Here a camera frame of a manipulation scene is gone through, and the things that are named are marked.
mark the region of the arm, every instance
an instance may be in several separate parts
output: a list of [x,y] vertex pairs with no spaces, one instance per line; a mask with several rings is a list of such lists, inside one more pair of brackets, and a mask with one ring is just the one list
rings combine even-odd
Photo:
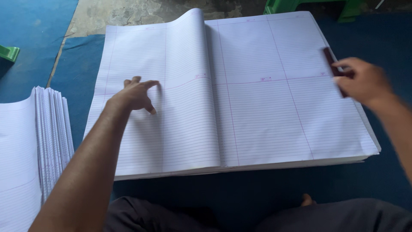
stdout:
[[399,160],[412,183],[412,112],[395,94],[381,68],[357,58],[343,59],[334,66],[346,66],[354,79],[334,77],[349,96],[372,110],[388,133]]
[[140,77],[107,101],[100,117],[75,152],[29,231],[101,231],[115,176],[124,128],[132,110],[156,113],[147,89],[158,85]]

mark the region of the green plastic stool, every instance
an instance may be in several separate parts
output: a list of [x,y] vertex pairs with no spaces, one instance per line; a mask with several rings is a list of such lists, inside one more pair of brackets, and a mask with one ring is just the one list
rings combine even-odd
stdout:
[[[306,2],[335,2],[342,0],[267,0],[263,14],[277,14],[293,12],[300,3]],[[353,22],[355,16],[360,15],[359,5],[362,0],[344,0],[346,2],[339,19],[340,23]]]
[[16,62],[19,52],[20,48],[18,47],[3,47],[0,45],[0,57],[3,57],[13,63]]

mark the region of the bare foot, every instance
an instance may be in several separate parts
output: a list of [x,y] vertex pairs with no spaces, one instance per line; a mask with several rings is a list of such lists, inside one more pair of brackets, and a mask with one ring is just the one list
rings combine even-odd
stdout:
[[300,206],[310,206],[310,205],[316,205],[316,201],[312,200],[312,198],[309,196],[309,194],[304,193],[302,195],[302,204]]

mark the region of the dark pants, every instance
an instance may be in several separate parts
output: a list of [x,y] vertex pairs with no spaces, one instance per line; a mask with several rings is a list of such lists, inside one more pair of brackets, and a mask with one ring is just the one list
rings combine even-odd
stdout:
[[[217,232],[183,213],[132,197],[109,205],[104,232]],[[281,211],[255,232],[412,231],[412,213],[376,199],[353,199]]]

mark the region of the ruled lines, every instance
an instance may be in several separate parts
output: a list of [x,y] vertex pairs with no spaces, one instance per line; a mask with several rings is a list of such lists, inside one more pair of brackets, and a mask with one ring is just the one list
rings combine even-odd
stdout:
[[27,231],[40,211],[34,90],[0,104],[0,230]]
[[205,24],[222,167],[377,153],[310,13]]
[[130,115],[116,175],[220,165],[204,34],[200,9],[166,24],[108,28],[85,134],[124,79],[161,83],[148,91],[157,113]]

